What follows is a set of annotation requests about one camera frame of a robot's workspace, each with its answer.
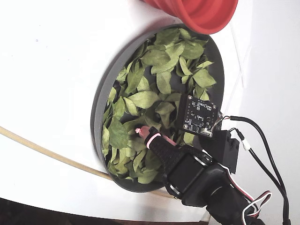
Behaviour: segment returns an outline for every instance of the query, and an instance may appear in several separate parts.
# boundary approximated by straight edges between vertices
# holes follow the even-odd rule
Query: gray circular tray
[[[102,160],[106,167],[107,173],[111,176],[113,181],[117,183],[120,187],[133,192],[149,192],[163,187],[162,182],[152,182],[150,184],[140,184],[138,182],[132,182],[131,180],[120,180],[116,176],[110,174],[107,169],[105,158],[102,154],[102,117],[105,111],[105,106],[107,102],[108,95],[114,84],[114,81],[119,73],[119,71],[124,67],[126,62],[130,59],[131,55],[135,50],[148,38],[152,37],[157,32],[173,27],[180,27],[188,30],[193,37],[197,37],[202,40],[208,40],[205,45],[204,54],[208,57],[210,61],[214,63],[209,66],[210,75],[216,80],[216,84],[213,88],[208,90],[210,101],[221,108],[224,94],[224,68],[222,63],[222,58],[218,50],[217,45],[209,35],[198,34],[190,29],[188,29],[184,24],[175,24],[167,27],[162,27],[159,30],[153,30],[147,32],[137,39],[133,40],[127,46],[125,46],[119,54],[115,57],[114,61],[109,65],[106,72],[103,74],[102,79],[99,83],[98,89],[95,94],[91,118],[90,118],[90,128],[92,134],[92,140],[94,148],[97,151],[99,158]],[[147,78],[153,77],[150,75],[150,70],[146,70],[144,74]],[[171,79],[172,89],[182,90],[184,85],[181,84],[180,78],[177,76],[172,76]]]

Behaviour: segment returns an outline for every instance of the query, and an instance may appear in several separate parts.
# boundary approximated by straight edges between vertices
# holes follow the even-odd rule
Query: electronic component
[[[212,137],[214,130],[220,130],[222,118],[218,107],[210,101],[203,101],[191,95],[182,95],[176,126],[195,135]]]

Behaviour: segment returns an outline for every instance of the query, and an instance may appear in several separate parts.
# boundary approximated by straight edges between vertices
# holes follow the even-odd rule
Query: wire
[[[253,202],[251,202],[248,206],[246,206],[244,208],[244,210],[242,211],[242,221],[243,221],[243,225],[247,225],[246,221],[245,221],[245,212],[247,209],[249,209],[251,206],[253,206],[254,204],[260,202],[261,200],[263,200],[259,211],[261,210],[262,206],[264,206],[272,197],[272,193],[270,191],[266,191],[264,192],[261,196],[259,196],[257,199],[255,199]]]
[[[262,141],[263,141],[263,144],[266,148],[266,151],[267,151],[267,154],[268,154],[268,157],[269,157],[269,160],[271,162],[271,165],[273,167],[273,170],[278,178],[278,181],[280,183],[280,186],[282,187],[282,189],[285,191],[286,193],[286,190],[285,190],[285,185],[283,183],[283,180],[279,174],[279,171],[275,165],[275,162],[274,162],[274,159],[273,159],[273,156],[272,156],[272,153],[271,153],[271,150],[270,150],[270,147],[269,147],[269,144],[268,144],[268,141],[263,133],[263,131],[261,130],[261,128],[251,119],[248,119],[246,117],[239,117],[239,116],[230,116],[230,120],[236,120],[236,121],[243,121],[243,122],[246,122],[246,123],[249,123],[251,124],[257,131],[258,133],[260,134],[261,138],[262,138]]]
[[[252,197],[247,191],[245,191],[244,189],[242,189],[237,182],[235,182],[235,180],[233,179],[233,177],[230,174],[229,169],[226,166],[223,166],[222,164],[218,163],[221,167],[223,167],[224,169],[226,169],[226,173],[227,176],[231,182],[231,184],[233,185],[234,188],[238,189],[244,196],[245,198],[250,201],[253,202],[254,201],[254,197]]]
[[[258,130],[258,132],[260,133],[262,139],[263,139],[263,142],[265,144],[265,147],[266,149],[269,149],[267,150],[267,152],[269,151],[270,152],[270,148],[269,148],[269,145],[268,145],[268,142],[263,134],[263,131],[259,128],[259,126],[254,123],[252,120],[248,119],[248,118],[244,118],[244,117],[237,117],[237,116],[231,116],[230,117],[231,120],[237,120],[237,121],[244,121],[244,122],[248,122],[250,123],[251,125],[253,125],[256,130]],[[246,140],[244,135],[238,130],[238,129],[235,129],[235,131],[237,132],[238,136],[240,137],[240,139],[243,141],[243,140]],[[254,153],[254,151],[252,150],[252,148],[250,147],[249,149],[249,152],[250,154],[252,155],[252,157],[255,159],[255,161],[259,164],[259,166],[264,170],[264,172],[270,177],[270,179],[273,181],[273,183],[276,185],[276,187],[278,188],[278,190],[280,191],[283,199],[284,199],[284,203],[283,203],[283,225],[290,225],[291,224],[291,221],[289,219],[289,201],[288,201],[288,198],[287,198],[287,195],[286,195],[286,190],[285,190],[285,187],[284,185],[281,185],[277,179],[273,176],[273,174],[266,168],[266,166],[261,162],[261,160],[258,158],[258,156]]]

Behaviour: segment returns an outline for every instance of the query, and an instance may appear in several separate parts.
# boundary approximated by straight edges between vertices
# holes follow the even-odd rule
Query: red cup
[[[213,34],[231,20],[238,0],[143,0],[180,18],[191,30]]]

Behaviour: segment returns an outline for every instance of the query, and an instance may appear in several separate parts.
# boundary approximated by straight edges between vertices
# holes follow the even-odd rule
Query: green leaf
[[[132,61],[132,62],[130,62],[130,63],[128,64],[128,66],[127,66],[127,74],[129,73],[129,71],[130,71],[130,69],[131,69],[131,66],[132,66],[132,64],[133,64],[133,61]]]
[[[184,75],[192,75],[191,71],[189,71],[189,69],[187,68],[187,62],[183,57],[179,57],[179,63],[182,69],[182,72],[184,73]]]
[[[177,102],[180,101],[180,98],[181,98],[181,93],[172,93],[165,99],[165,102]]]
[[[112,107],[112,104],[109,104],[108,108],[106,109],[106,111],[104,112],[103,114],[103,117],[102,117],[102,123],[104,124],[104,122],[106,121],[108,115],[111,113],[111,107]]]
[[[201,69],[193,75],[196,83],[202,87],[208,87],[216,83],[215,79],[208,73],[206,69]]]
[[[152,74],[162,73],[176,66],[176,63],[179,60],[179,56],[183,53],[184,49],[185,49],[185,42],[183,41],[168,48],[165,52],[168,53],[168,55],[170,56],[171,58],[170,61],[167,64],[162,66],[153,66],[151,68],[151,73]]]
[[[155,112],[160,115],[166,115],[173,112],[175,107],[169,102],[161,102],[158,107],[155,109]]]
[[[144,52],[144,47],[145,47],[145,43],[142,43],[142,44],[136,49],[135,53],[133,53],[132,58],[133,58],[133,59],[139,58],[139,57],[143,54],[143,52]]]
[[[169,28],[162,30],[156,34],[156,40],[154,45],[168,45],[174,40],[178,40],[179,31],[178,28]]]
[[[146,148],[146,145],[144,142],[141,143],[141,142],[133,141],[133,140],[129,140],[127,145],[128,145],[128,147],[132,148],[136,152],[142,151],[143,149]]]
[[[183,53],[181,54],[182,57],[193,60],[199,58],[203,54],[203,47],[201,44],[196,43],[195,46],[192,46],[186,43]]]
[[[124,115],[124,112],[125,112],[125,103],[124,103],[124,100],[123,98],[119,98],[118,101],[114,104],[114,114],[113,116],[119,120],[123,115]]]
[[[205,61],[205,62],[199,64],[199,65],[197,66],[197,68],[201,68],[201,69],[202,69],[202,68],[208,67],[208,66],[211,65],[211,64],[213,64],[213,62],[211,62],[211,61]]]
[[[126,157],[134,157],[136,155],[136,151],[134,151],[132,148],[124,148],[123,149],[126,152]]]
[[[201,95],[200,99],[203,101],[209,101],[210,97],[208,96],[207,92],[204,91],[203,94]]]
[[[124,123],[123,126],[125,127],[126,131],[129,132],[130,130],[133,130],[135,128],[136,124],[146,124],[144,116],[141,116],[135,120],[128,121]]]
[[[183,73],[183,71],[182,71],[182,69],[181,69],[179,61],[176,63],[176,74],[178,76],[180,76],[180,77],[184,77],[185,76],[184,73]]]
[[[116,159],[117,157],[117,149],[115,147],[112,147],[112,158],[110,160],[111,163]]]
[[[158,95],[153,91],[142,91],[128,97],[137,107],[147,109],[159,100]]]
[[[127,69],[123,68],[120,72],[119,75],[117,76],[116,80],[117,81],[126,81],[126,76],[127,76]]]
[[[104,149],[108,149],[109,145],[109,131],[106,128],[106,126],[103,126],[103,131],[102,131],[102,147]]]
[[[138,116],[139,113],[136,109],[134,102],[126,97],[124,97],[123,99],[125,101],[127,111],[133,116]]]
[[[149,46],[147,46],[146,51],[152,50],[152,49],[157,49],[157,50],[161,50],[161,51],[166,50],[164,45],[149,45]]]
[[[108,149],[102,148],[102,154],[104,155],[105,158],[108,154]]]
[[[193,144],[193,139],[194,139],[194,136],[193,134],[190,134],[188,132],[185,132],[184,133],[184,136],[183,136],[183,141],[185,142],[185,144]]]
[[[161,66],[170,61],[170,56],[165,52],[157,49],[152,49],[147,51],[141,61],[147,65],[151,66]]]
[[[114,167],[114,165],[111,164],[111,162],[108,162],[107,168],[108,168],[108,171],[109,171],[111,174],[113,174],[113,175],[115,175],[115,176],[118,175],[118,174],[117,174],[116,168]]]
[[[186,83],[188,81],[188,79],[189,79],[189,75],[184,76],[184,77],[181,78],[181,82]]]
[[[117,149],[127,147],[128,133],[117,119],[112,118],[112,122],[108,128],[109,131],[109,144]]]
[[[202,46],[205,46],[206,43],[208,42],[208,40],[204,41],[204,40],[199,40],[199,39],[194,39],[195,42],[197,42],[198,44],[201,44]]]
[[[168,94],[167,94],[167,95],[164,95],[163,93],[159,93],[158,96],[159,96],[159,98],[160,98],[161,100],[164,101],[169,95],[168,95]]]
[[[145,112],[145,114],[144,114],[144,118],[145,118],[147,126],[149,126],[149,127],[155,127],[157,130],[160,130],[161,124],[160,123],[156,123],[154,121],[154,119],[155,119],[155,111],[154,110],[155,110],[154,106],[152,106],[149,109],[147,109],[146,112]]]
[[[108,101],[113,102],[114,98],[116,97],[117,91],[114,87],[112,87],[111,92],[109,92]]]
[[[157,174],[158,171],[155,170],[144,170],[143,176],[139,176],[137,178],[137,182],[139,182],[140,184],[149,184],[154,180]]]
[[[150,149],[145,157],[145,166],[149,170],[157,170],[161,166],[160,159]]]
[[[200,98],[204,92],[205,88],[200,87],[198,84],[196,84],[195,87],[195,97]]]
[[[136,172],[136,169],[138,168],[139,164],[141,163],[142,159],[144,158],[147,150],[143,149],[140,154],[138,154],[135,159],[133,160],[133,170]]]
[[[134,72],[130,70],[127,75],[128,87],[125,90],[126,94],[133,92],[137,88],[142,79],[144,71],[145,68],[141,67],[139,61],[137,61],[135,64]]]
[[[170,126],[170,113],[167,113],[165,115],[160,115],[160,118],[161,118],[161,121],[162,121],[164,127],[166,129],[168,129]]]
[[[148,82],[147,78],[143,76],[141,78],[139,85],[137,86],[137,91],[141,92],[141,91],[146,91],[146,90],[150,90],[150,86],[149,86],[149,82]]]
[[[120,160],[120,162],[123,162],[125,157],[126,157],[126,149],[125,148],[119,149],[119,160]]]
[[[192,37],[187,30],[185,30],[183,28],[179,28],[179,32],[180,32],[180,35],[183,37],[183,39],[186,39],[189,41],[192,40]]]
[[[153,82],[152,84],[150,84],[150,89],[151,91],[155,92],[156,94],[159,94],[159,90],[158,90],[158,87],[156,85],[156,82]]]
[[[164,95],[171,93],[170,79],[171,73],[168,71],[156,74],[157,87]]]
[[[129,176],[132,177],[132,178],[137,178],[137,177],[143,175],[140,168],[137,168],[136,172],[133,170],[133,161],[130,161],[129,163],[125,164],[125,167],[128,169]]]

